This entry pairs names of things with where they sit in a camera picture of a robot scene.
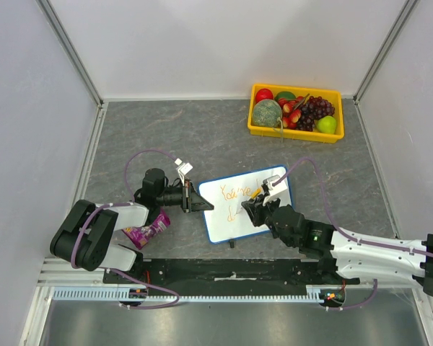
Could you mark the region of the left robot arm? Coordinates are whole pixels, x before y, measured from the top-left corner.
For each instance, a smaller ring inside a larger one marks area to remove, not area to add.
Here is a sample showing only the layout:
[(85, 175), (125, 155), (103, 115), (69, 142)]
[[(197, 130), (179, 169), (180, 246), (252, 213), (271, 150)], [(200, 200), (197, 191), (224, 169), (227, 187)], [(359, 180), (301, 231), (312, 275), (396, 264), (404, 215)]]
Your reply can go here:
[(169, 206), (185, 213), (214, 209), (189, 179), (170, 185), (163, 170), (149, 169), (131, 202), (78, 200), (52, 238), (50, 252), (74, 269), (114, 268), (127, 283), (137, 283), (144, 275), (139, 251), (170, 226), (164, 211)]

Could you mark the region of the white orange marker pen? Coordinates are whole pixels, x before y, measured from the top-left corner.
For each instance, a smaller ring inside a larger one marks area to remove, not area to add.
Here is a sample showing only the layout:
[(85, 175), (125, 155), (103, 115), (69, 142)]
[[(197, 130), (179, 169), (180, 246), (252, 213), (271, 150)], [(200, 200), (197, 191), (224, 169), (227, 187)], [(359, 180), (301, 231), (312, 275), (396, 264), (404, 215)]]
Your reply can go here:
[[(249, 201), (249, 200), (254, 200), (260, 193), (261, 193), (261, 191), (262, 191), (262, 189), (260, 188), (260, 187), (258, 187), (252, 194), (251, 194), (251, 196), (250, 196), (250, 198), (247, 200), (247, 201)], [(242, 206), (242, 204), (240, 204), (240, 207), (237, 209), (237, 211), (236, 211), (236, 215), (237, 214), (239, 214), (239, 213), (241, 213), (242, 212), (242, 210), (243, 210), (243, 206)]]

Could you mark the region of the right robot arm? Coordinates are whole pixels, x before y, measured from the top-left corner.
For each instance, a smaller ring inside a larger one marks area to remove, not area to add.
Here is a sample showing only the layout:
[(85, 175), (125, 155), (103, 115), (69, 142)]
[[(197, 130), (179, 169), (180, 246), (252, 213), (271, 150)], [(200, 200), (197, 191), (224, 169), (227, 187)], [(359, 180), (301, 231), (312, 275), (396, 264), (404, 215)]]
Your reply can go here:
[(263, 195), (242, 202), (254, 226), (267, 226), (275, 239), (318, 261), (323, 283), (337, 279), (379, 283), (416, 283), (433, 297), (433, 234), (422, 240), (388, 239), (308, 220), (291, 205)]

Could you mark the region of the blue framed whiteboard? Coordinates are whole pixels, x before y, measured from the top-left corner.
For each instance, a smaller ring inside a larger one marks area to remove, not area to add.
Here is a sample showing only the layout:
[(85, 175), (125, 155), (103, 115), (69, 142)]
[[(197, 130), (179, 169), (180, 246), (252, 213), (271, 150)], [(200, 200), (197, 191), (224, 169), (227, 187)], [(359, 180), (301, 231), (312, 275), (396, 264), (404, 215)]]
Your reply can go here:
[(199, 195), (214, 206), (213, 210), (204, 212), (209, 241), (218, 244), (268, 232), (267, 226), (252, 224), (241, 202), (248, 200), (265, 179), (281, 177), (286, 172), (286, 166), (278, 165), (200, 183)]

